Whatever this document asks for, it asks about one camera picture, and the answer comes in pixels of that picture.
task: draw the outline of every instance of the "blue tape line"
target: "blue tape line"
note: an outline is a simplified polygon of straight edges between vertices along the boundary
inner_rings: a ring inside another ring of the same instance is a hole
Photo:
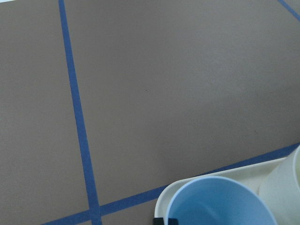
[[[79,212],[74,215],[57,219],[42,225],[76,225],[90,220],[90,211]]]
[[[234,163],[234,164],[231,164],[228,166],[221,167],[216,170],[202,173],[198,176],[209,174],[209,173],[216,173],[216,172],[224,171],[224,170],[230,170],[230,169],[247,166],[247,165],[252,165],[252,164],[256,164],[256,163],[262,163],[262,162],[266,162],[266,161],[270,161],[270,160],[274,160],[274,159],[278,159],[278,158],[287,157],[291,152],[293,152],[299,146],[299,144],[300,143],[293,144],[293,145],[290,145],[290,146],[287,146],[287,147],[284,147],[284,148],[281,148],[281,149],[278,149],[278,150],[275,150],[272,152],[265,153],[263,155],[259,155],[259,156],[256,156],[256,157],[253,157],[250,159],[246,159],[246,160],[238,162],[238,163]]]
[[[278,0],[283,7],[285,7],[299,22],[300,22],[300,15],[292,9],[284,0]]]
[[[293,144],[290,145],[288,147],[285,148],[281,148],[263,155],[259,155],[257,157],[253,157],[250,159],[246,159],[244,161],[229,165],[229,166],[224,166],[222,168],[216,169],[216,170],[212,170],[200,175],[205,175],[208,173],[215,173],[215,172],[219,172],[219,171],[223,171],[223,170],[229,170],[229,169],[233,169],[233,168],[237,168],[237,167],[241,167],[241,166],[247,166],[247,165],[252,165],[252,164],[256,164],[256,163],[261,163],[261,162],[265,162],[265,161],[269,161],[269,160],[274,160],[274,159],[278,159],[278,158],[283,158],[288,156],[292,151],[294,151],[300,143],[297,144]],[[157,199],[159,197],[159,195],[161,194],[161,192],[167,187],[163,186],[163,187],[159,187],[150,191],[146,191],[128,198],[124,198],[103,206],[100,206],[101,208],[101,215],[107,215],[110,213],[114,213],[120,210],[124,210],[127,208],[130,208],[132,206],[136,206],[139,205],[141,203],[146,203],[148,201]]]
[[[167,187],[168,185],[158,187],[156,189],[146,191],[128,198],[124,198],[106,205],[100,206],[101,208],[101,216],[105,216],[120,210],[124,210],[127,208],[130,208],[132,206],[136,206],[142,203],[149,202],[151,200],[157,199],[162,193],[162,191]]]
[[[88,139],[85,131],[83,111],[80,102],[79,89],[78,89],[73,54],[72,54],[71,40],[68,31],[67,15],[66,15],[64,0],[59,0],[59,8],[60,8],[61,28],[62,28],[62,34],[63,34],[64,44],[65,44],[66,59],[67,59],[67,69],[69,74],[73,108],[74,108],[74,114],[75,114],[75,120],[77,126],[77,134],[78,134],[78,140],[79,140],[79,146],[80,146],[80,152],[82,158],[83,173],[84,173],[86,191],[87,191],[87,196],[89,201],[90,218],[92,221],[92,225],[101,225],[102,222],[100,216],[100,208],[98,203],[98,196],[97,196],[96,184],[95,184],[94,173],[92,168],[92,162],[90,158],[89,144],[88,144]]]
[[[250,159],[246,159],[244,161],[229,165],[229,166],[224,166],[221,167],[219,169],[216,170],[212,170],[206,173],[203,173],[201,175],[204,174],[208,174],[208,173],[216,173],[219,171],[224,171],[224,170],[229,170],[229,169],[234,169],[237,167],[241,167],[241,166],[247,166],[247,165],[252,165],[252,164],[256,164],[256,163],[262,163],[262,162],[266,162],[269,160],[274,160],[274,159],[278,159],[278,158],[283,158],[288,156],[291,152],[293,152],[300,143],[297,144],[293,144],[263,155],[259,155],[257,157],[253,157]],[[100,208],[100,212],[101,212],[101,216],[105,216],[120,210],[124,210],[142,203],[146,203],[149,202],[151,200],[157,199],[159,197],[159,195],[162,193],[162,191],[167,187],[168,185],[162,186],[162,187],[158,187],[156,189],[152,189],[150,191],[146,191],[128,198],[124,198],[106,205],[102,205],[99,206]],[[74,225],[76,223],[82,223],[85,222],[87,220],[89,220],[89,211],[84,211],[81,213],[77,213],[62,219],[58,219],[49,223],[46,223],[44,225]]]

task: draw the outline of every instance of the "gray floor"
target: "gray floor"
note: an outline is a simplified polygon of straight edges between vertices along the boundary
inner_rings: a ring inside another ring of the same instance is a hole
[[[101,205],[300,141],[300,22],[279,2],[65,4]],[[58,3],[0,15],[0,224],[87,210]]]

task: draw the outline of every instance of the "blue plastic cup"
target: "blue plastic cup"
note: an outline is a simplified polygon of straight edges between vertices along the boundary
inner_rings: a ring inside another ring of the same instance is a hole
[[[277,225],[252,190],[218,176],[200,177],[182,186],[168,205],[166,225],[169,218],[179,225]]]

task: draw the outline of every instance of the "cup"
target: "cup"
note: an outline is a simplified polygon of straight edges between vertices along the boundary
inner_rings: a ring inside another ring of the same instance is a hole
[[[183,185],[164,216],[179,225],[277,225],[274,216],[248,187],[225,177],[207,176]]]
[[[300,225],[300,146],[262,182],[259,196],[279,225]]]

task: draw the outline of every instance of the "white tray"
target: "white tray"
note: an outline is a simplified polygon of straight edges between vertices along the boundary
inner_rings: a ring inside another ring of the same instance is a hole
[[[253,165],[247,165],[243,167],[234,168],[231,170],[224,170],[220,172],[210,173],[198,177],[205,177],[205,176],[222,176],[231,178],[233,180],[236,180],[244,185],[246,185],[248,188],[253,190],[255,193],[258,194],[259,187],[262,183],[262,181],[270,174],[275,167],[283,161],[285,158],[279,158],[271,161],[266,161],[263,163],[253,164]],[[198,177],[192,177],[184,180],[176,181],[172,184],[170,184],[168,187],[166,187],[163,192],[160,194],[156,206],[155,206],[155,212],[154,217],[155,218],[162,218],[164,217],[167,206],[175,194],[175,192],[184,184],[188,183],[191,180],[194,180]]]

